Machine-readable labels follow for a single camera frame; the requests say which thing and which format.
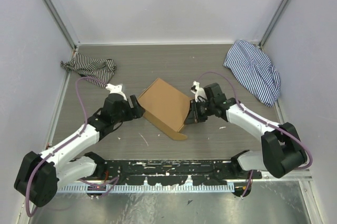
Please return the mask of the brown cardboard box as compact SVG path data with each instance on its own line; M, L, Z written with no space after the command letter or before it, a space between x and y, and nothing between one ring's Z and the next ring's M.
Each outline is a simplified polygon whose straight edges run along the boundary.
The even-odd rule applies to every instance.
M145 109L143 117L176 141L187 139L181 133L190 110L191 97L157 78L137 99Z

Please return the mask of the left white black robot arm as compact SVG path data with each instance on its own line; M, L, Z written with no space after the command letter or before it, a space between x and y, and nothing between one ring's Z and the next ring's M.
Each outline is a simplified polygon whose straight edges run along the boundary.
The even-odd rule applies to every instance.
M122 123L143 116L134 95L129 99L121 94L109 94L103 107L89 117L75 133L39 154L30 151L21 163L14 188L37 207L48 204L58 189L85 178L100 180L105 176L105 160L88 152L76 158L83 150L98 143L116 131Z

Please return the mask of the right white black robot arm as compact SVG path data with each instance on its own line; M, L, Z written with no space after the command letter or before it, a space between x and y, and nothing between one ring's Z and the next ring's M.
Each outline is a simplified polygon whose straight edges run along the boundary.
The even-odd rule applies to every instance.
M201 87L193 82L190 110L185 124L198 124L215 116L244 129L261 143L261 151L245 150L231 158L232 174L245 178L251 170L267 171L281 178L308 161L297 130L291 123L279 124L254 113L235 97L227 98L219 84Z

